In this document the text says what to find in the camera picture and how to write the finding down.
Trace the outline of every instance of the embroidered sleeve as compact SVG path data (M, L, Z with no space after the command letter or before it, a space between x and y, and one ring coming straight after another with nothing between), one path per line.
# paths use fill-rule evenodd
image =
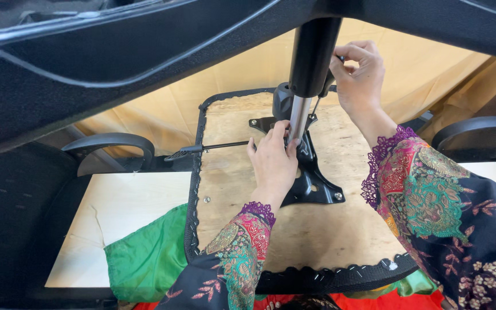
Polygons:
M159 307L252 309L274 223L271 206L255 201L244 204L187 265Z
M496 183L402 128L369 159L369 203L451 305L496 308Z

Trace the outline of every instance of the black armrest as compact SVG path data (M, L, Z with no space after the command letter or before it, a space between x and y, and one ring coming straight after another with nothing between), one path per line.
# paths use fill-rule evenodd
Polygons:
M98 135L81 138L62 148L63 151L74 157L78 163L92 151L108 146L136 146L143 150L143 164L141 170L148 169L154 157L154 145L148 139L132 133L100 133Z
M480 129L496 129L496 116L474 117L457 123L452 123L435 134L431 146L441 152L445 142L449 139L468 131Z

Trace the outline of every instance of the lever handle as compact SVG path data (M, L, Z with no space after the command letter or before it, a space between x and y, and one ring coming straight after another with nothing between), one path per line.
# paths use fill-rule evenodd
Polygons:
M336 56L342 63L345 61L344 56ZM328 69L328 72L326 73L326 78L325 78L325 84L322 87L321 93L319 94L319 98L326 97L328 95L328 89L330 88L330 85L334 82L334 75L332 74L332 71Z

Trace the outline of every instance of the lace cuff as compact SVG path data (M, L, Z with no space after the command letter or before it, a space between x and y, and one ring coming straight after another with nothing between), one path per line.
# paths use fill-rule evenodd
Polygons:
M378 166L399 142L412 137L418 137L418 135L411 128L403 128L398 125L397 133L393 137L378 137L378 145L373 147L372 152L369 153L370 172L367 179L361 184L363 190L361 196L363 196L373 209L376 210L380 203L378 198L378 180L376 179Z
M276 218L275 214L271 212L271 205L264 205L261 202L251 201L248 204L244 204L243 209L240 211L240 213L246 212L261 215L267 223L269 223L269 226L273 228Z

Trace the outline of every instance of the green cloth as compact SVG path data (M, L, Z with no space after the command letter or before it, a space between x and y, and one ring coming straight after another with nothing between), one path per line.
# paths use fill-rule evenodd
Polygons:
M187 204L104 248L117 299L156 302L187 266L183 239Z
M344 293L344 295L350 299L376 299L396 289L399 296L407 297L412 294L430 295L437 290L437 286L426 276L424 271L418 269L390 285L372 291Z

